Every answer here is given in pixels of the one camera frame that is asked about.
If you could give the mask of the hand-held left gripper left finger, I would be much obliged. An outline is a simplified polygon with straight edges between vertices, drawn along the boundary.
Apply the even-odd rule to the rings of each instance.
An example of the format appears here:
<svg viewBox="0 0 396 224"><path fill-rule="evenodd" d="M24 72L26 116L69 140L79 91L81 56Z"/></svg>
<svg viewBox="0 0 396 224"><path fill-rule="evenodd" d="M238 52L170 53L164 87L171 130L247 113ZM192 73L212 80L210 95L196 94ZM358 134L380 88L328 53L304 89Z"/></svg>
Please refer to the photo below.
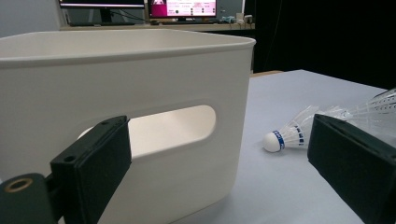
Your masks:
<svg viewBox="0 0 396 224"><path fill-rule="evenodd" d="M97 224L132 163L128 118L96 124L50 162L67 224Z"/></svg>

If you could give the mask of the black keyboard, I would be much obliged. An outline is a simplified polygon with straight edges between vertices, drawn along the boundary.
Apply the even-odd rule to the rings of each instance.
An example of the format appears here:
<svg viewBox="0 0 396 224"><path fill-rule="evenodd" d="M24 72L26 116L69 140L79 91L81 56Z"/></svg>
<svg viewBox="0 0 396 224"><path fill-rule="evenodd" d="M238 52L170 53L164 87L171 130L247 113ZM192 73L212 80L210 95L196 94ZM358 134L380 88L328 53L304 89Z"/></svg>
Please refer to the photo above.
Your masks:
<svg viewBox="0 0 396 224"><path fill-rule="evenodd" d="M71 27L79 27L79 26L129 26L135 25L133 22L70 22L68 24Z"/></svg>
<svg viewBox="0 0 396 224"><path fill-rule="evenodd" d="M216 24L217 21L150 21L150 25Z"/></svg>

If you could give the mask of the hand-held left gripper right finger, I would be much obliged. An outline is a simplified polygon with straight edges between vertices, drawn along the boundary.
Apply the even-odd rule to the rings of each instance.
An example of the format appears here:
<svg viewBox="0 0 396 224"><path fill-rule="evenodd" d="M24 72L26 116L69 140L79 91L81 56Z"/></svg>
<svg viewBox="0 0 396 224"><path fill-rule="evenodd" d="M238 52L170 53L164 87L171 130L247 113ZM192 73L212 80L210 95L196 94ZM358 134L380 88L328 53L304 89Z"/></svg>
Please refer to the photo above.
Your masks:
<svg viewBox="0 0 396 224"><path fill-rule="evenodd" d="M396 224L396 148L340 119L314 116L308 161L364 224Z"/></svg>

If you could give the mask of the white shuttlecock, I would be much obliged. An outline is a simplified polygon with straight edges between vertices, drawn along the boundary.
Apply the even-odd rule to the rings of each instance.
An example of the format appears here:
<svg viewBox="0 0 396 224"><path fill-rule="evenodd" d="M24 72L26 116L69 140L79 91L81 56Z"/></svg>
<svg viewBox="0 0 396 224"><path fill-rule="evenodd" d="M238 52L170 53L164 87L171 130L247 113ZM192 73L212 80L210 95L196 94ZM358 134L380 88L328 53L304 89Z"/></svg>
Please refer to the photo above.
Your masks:
<svg viewBox="0 0 396 224"><path fill-rule="evenodd" d="M366 103L345 109L339 119L396 148L396 88L384 91Z"/></svg>
<svg viewBox="0 0 396 224"><path fill-rule="evenodd" d="M278 152L286 148L307 149L314 116L319 114L341 118L343 112L344 109L340 106L332 106L327 110L321 110L318 106L310 105L282 128L267 133L263 137L263 148L268 152Z"/></svg>

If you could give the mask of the wooden table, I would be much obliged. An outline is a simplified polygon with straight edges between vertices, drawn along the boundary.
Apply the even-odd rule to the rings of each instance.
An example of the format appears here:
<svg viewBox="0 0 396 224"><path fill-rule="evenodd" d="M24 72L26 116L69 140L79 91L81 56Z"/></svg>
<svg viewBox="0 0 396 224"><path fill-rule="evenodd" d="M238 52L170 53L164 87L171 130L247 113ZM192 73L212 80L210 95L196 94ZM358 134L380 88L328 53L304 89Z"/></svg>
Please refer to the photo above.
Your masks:
<svg viewBox="0 0 396 224"><path fill-rule="evenodd" d="M250 77L263 77L263 76L269 76L279 73L283 73L283 71L279 71L279 70L265 71L265 72L251 74Z"/></svg>

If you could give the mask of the small desk clutter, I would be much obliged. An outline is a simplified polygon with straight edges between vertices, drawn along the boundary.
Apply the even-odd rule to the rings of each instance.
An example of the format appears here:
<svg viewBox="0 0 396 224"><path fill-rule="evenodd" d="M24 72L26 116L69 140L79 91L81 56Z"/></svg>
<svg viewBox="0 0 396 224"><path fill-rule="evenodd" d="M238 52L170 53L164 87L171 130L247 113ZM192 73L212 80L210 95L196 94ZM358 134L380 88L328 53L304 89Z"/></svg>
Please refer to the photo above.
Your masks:
<svg viewBox="0 0 396 224"><path fill-rule="evenodd" d="M254 18L251 15L245 15L244 13L236 13L234 16L222 17L219 22L224 24L238 24L239 26L251 27L254 23Z"/></svg>

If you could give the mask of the dark computer monitor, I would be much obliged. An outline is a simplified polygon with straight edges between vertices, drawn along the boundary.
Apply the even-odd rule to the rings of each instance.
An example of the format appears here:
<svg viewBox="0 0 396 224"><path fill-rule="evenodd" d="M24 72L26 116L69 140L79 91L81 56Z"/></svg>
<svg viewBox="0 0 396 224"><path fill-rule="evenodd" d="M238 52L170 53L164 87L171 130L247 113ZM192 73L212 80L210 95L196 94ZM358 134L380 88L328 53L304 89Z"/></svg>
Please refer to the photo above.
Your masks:
<svg viewBox="0 0 396 224"><path fill-rule="evenodd" d="M144 9L144 0L58 0L61 8L99 9L101 22L112 22L111 9Z"/></svg>

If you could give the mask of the wooden desk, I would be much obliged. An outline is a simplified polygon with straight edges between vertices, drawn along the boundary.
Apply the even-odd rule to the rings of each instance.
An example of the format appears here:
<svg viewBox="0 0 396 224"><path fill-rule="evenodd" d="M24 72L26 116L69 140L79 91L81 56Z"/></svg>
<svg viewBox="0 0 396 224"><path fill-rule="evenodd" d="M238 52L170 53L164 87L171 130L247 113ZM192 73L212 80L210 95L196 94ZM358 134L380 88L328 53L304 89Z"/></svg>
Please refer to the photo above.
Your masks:
<svg viewBox="0 0 396 224"><path fill-rule="evenodd" d="M255 25L238 23L213 23L213 24L168 24L168 25L120 25L120 26L63 26L61 31L82 31L82 30L142 30L142 29L173 29L196 32L215 32L215 31L235 31L235 30L254 30Z"/></svg>

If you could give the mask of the white plastic storage bin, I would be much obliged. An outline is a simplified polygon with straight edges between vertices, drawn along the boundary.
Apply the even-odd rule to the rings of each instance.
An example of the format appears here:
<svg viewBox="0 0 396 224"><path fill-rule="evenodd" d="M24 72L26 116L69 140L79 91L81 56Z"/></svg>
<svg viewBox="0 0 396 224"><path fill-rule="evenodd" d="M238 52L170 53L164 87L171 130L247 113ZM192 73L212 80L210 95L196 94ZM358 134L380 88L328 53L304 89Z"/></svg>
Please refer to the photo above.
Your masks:
<svg viewBox="0 0 396 224"><path fill-rule="evenodd" d="M169 224L236 178L254 40L188 31L0 38L0 179L48 174L102 120L129 119L133 161L100 224Z"/></svg>

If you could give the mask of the black curtain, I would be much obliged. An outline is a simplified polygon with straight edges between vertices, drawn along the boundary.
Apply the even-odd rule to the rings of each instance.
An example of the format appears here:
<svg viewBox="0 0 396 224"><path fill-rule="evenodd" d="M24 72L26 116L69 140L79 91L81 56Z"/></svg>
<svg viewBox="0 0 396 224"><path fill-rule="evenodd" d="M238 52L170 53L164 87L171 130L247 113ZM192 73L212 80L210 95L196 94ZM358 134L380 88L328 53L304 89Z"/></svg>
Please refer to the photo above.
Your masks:
<svg viewBox="0 0 396 224"><path fill-rule="evenodd" d="M304 69L396 87L396 0L247 0L256 72Z"/></svg>

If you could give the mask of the monitor with pink screen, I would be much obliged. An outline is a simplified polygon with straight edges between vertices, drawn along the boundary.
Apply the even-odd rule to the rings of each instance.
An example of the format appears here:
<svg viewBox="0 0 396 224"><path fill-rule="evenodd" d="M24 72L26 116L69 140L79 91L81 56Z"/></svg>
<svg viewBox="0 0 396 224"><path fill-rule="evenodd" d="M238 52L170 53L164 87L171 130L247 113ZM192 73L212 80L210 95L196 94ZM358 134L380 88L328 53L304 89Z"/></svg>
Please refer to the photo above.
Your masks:
<svg viewBox="0 0 396 224"><path fill-rule="evenodd" d="M148 0L151 19L214 18L217 0Z"/></svg>

